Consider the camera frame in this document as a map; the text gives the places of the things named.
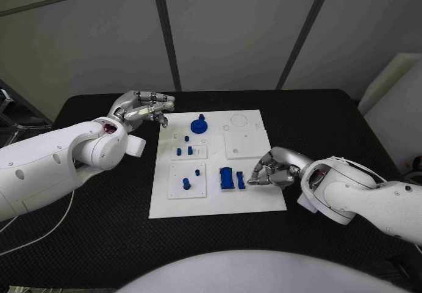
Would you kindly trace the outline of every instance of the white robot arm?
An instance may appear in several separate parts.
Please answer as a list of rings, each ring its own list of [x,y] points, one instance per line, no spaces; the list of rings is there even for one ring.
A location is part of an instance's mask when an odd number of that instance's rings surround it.
[[[120,163],[124,154],[140,157],[145,139],[129,133],[143,120],[168,127],[163,110],[175,97],[127,92],[107,117],[48,132],[0,149],[0,221],[55,202],[87,180]],[[75,161],[84,163],[75,167]]]
[[[422,245],[422,186],[384,179],[376,184],[372,176],[349,163],[353,162],[338,157],[313,161],[276,147],[260,160],[248,183],[274,184],[284,189],[299,178],[299,203],[312,212],[320,211],[343,225],[361,214],[382,232]]]

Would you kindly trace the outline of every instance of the white rounded object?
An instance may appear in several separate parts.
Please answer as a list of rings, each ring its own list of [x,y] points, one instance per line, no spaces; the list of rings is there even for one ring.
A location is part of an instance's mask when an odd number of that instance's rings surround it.
[[[407,292],[368,274],[310,256],[234,250],[186,258],[136,279],[120,293]]]

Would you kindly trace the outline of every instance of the black table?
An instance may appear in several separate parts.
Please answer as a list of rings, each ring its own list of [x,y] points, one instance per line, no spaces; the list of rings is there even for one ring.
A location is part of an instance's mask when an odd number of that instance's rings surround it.
[[[179,92],[176,112],[260,109],[273,146],[313,159],[345,156],[387,179],[401,175],[348,94],[340,90]],[[107,115],[120,94],[73,97],[60,129]],[[281,250],[355,268],[410,249],[356,217],[348,226],[299,204],[300,185],[284,192],[289,211],[149,219],[159,124],[146,122],[142,158],[126,156],[75,192],[71,212],[52,235],[0,258],[0,284],[44,288],[119,288],[159,266],[201,253]],[[22,216],[2,234],[0,250],[44,235],[58,223],[70,196]]]

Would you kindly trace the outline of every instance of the blue dome-shaped object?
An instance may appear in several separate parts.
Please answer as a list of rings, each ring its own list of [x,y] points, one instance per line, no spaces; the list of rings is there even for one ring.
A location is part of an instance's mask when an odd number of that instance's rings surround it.
[[[198,118],[198,120],[192,121],[191,130],[194,133],[201,134],[201,133],[205,133],[208,128],[209,128],[209,125],[206,124],[205,116],[201,114],[201,117]]]

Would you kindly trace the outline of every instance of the black fabric surface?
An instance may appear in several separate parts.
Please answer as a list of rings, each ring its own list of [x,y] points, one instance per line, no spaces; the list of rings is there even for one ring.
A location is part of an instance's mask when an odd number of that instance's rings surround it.
[[[176,112],[260,109],[273,146],[313,159],[345,156],[387,179],[401,175],[348,94],[340,90],[179,92]],[[54,128],[107,115],[120,94],[73,97]],[[0,257],[0,284],[42,288],[120,288],[159,266],[211,251],[270,249],[355,268],[410,248],[356,217],[348,226],[299,204],[300,185],[284,191],[289,211],[149,219],[159,124],[146,122],[142,158],[126,156],[75,191],[68,218],[47,239]],[[0,236],[0,251],[39,238],[70,202],[22,216]]]

